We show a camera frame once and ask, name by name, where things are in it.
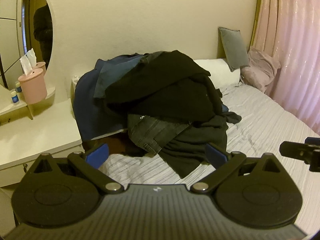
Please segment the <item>black clothes pile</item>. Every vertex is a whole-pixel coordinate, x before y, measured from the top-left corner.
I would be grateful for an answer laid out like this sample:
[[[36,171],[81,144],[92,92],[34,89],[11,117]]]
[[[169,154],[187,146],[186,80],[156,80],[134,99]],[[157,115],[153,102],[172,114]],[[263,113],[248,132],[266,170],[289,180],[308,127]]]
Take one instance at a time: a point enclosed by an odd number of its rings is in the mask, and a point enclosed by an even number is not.
[[[189,56],[158,51],[105,90],[105,107],[126,119],[136,114],[191,122],[157,154],[184,178],[207,161],[208,143],[225,150],[229,124],[241,121],[209,77]]]

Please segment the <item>striped white bedspread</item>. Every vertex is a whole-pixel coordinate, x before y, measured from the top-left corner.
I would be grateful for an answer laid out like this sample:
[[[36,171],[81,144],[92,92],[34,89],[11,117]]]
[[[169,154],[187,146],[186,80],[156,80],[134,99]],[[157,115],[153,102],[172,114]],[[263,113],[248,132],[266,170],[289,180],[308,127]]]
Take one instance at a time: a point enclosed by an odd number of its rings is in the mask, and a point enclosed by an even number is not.
[[[273,153],[285,167],[303,196],[303,207],[296,224],[307,234],[319,230],[319,173],[310,172],[303,161],[282,157],[279,146],[284,141],[303,143],[307,137],[318,137],[309,126],[297,119],[249,85],[238,84],[222,89],[223,103],[242,117],[227,129],[227,151],[240,151],[249,157]],[[180,178],[159,156],[128,157],[112,154],[99,168],[101,172],[124,186],[128,184],[185,184],[213,172],[201,164],[185,178]]]

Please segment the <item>navy blue garment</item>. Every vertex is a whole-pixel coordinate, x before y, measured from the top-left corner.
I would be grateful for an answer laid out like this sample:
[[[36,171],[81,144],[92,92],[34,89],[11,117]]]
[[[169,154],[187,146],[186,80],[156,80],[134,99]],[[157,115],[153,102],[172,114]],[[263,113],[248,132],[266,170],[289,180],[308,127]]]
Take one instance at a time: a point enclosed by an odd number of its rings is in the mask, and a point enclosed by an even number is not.
[[[119,55],[106,61],[98,59],[94,69],[80,77],[75,87],[73,111],[83,141],[126,128],[119,117],[107,112],[105,90],[150,56],[146,53]]]

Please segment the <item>dark denim jeans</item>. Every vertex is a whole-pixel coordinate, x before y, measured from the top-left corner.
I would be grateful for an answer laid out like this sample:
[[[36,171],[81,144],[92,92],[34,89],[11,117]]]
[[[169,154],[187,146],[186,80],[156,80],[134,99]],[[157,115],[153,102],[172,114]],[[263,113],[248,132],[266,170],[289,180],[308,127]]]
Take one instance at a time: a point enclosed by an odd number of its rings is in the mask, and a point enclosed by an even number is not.
[[[190,126],[189,121],[129,114],[127,131],[130,140],[153,155]]]

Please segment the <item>white vanity table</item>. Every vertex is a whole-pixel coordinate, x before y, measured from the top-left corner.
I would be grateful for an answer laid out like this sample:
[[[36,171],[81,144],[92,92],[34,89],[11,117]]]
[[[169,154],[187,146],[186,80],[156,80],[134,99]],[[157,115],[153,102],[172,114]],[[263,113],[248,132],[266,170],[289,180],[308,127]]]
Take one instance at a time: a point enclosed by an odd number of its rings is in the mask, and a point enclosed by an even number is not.
[[[55,102],[55,88],[45,100],[27,105],[12,103],[1,89],[1,186],[19,183],[37,157],[49,153],[65,157],[82,152],[82,140],[72,101]]]

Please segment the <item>white bolster pillow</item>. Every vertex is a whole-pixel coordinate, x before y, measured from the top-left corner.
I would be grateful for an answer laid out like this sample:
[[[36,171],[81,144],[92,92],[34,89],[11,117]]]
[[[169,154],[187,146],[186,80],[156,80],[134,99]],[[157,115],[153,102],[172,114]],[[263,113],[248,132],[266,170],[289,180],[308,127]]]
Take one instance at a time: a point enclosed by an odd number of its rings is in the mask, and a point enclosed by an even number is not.
[[[225,59],[202,59],[194,62],[210,72],[209,78],[217,89],[236,86],[240,82],[240,69],[231,71]]]

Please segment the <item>pink crumpled blanket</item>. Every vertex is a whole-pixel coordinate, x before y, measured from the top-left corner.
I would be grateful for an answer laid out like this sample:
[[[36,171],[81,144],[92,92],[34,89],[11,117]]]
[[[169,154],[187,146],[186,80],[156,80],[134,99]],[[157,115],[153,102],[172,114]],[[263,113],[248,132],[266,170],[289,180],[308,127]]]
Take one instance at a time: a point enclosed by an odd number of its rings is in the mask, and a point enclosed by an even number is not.
[[[263,93],[266,92],[280,68],[279,61],[253,47],[248,52],[248,59],[249,66],[240,70],[240,80]]]

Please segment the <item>pink tissue holder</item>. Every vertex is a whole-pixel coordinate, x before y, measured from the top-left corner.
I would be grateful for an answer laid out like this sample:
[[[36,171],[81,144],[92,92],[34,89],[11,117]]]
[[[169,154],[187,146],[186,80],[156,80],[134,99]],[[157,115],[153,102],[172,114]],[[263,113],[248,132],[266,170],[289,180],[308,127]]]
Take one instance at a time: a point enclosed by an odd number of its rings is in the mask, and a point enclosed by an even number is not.
[[[20,58],[23,74],[18,78],[26,104],[33,105],[47,96],[44,71],[42,68],[31,67],[26,55]]]

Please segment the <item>small white blue bottle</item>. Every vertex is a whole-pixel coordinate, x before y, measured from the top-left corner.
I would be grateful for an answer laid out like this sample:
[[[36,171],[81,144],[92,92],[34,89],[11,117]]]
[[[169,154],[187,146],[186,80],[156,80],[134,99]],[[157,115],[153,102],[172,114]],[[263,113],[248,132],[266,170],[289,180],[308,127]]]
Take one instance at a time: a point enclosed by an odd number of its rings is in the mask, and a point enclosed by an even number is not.
[[[19,100],[19,97],[18,97],[18,94],[17,94],[16,90],[12,90],[10,92],[10,95],[11,95],[12,103],[14,105],[18,104],[20,100]]]

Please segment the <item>grey pillow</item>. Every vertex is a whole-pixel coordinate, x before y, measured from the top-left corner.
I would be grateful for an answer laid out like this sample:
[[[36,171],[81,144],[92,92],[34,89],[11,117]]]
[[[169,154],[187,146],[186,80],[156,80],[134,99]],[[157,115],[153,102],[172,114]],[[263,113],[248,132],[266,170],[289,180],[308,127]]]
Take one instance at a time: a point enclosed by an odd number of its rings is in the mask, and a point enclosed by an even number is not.
[[[218,27],[227,64],[231,72],[249,66],[247,49],[240,30]]]

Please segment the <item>pink curtain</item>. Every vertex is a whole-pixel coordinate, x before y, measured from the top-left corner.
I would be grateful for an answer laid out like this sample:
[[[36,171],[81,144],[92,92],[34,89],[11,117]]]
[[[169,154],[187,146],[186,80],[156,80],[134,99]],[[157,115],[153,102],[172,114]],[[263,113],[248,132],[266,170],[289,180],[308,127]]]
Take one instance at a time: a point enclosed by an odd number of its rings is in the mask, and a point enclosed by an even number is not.
[[[319,0],[257,0],[251,45],[280,63],[266,94],[319,133]]]

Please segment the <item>oval vanity mirror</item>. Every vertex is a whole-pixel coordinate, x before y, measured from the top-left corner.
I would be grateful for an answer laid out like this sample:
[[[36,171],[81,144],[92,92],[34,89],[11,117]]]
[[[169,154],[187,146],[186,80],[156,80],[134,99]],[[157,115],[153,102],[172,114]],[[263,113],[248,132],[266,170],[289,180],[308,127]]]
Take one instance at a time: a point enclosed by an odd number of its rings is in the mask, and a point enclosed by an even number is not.
[[[53,45],[52,16],[46,0],[1,0],[1,85],[7,89],[23,74],[20,58],[33,49],[47,67]]]

